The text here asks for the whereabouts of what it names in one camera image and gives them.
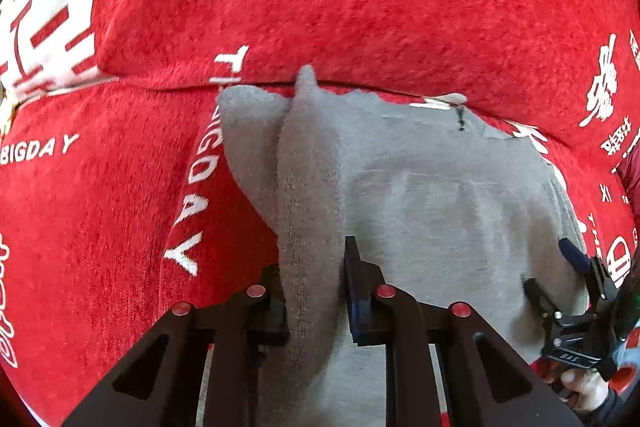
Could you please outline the person's hand holding gripper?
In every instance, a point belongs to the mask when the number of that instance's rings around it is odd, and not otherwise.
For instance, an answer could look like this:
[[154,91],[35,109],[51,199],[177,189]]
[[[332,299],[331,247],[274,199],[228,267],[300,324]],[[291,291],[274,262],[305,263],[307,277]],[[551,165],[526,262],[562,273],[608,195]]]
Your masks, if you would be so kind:
[[545,369],[541,369],[541,378],[548,384],[559,379],[564,388],[576,393],[567,403],[570,408],[580,415],[586,415],[597,410],[608,399],[610,387],[598,372],[585,369],[563,369],[559,362],[550,362]]

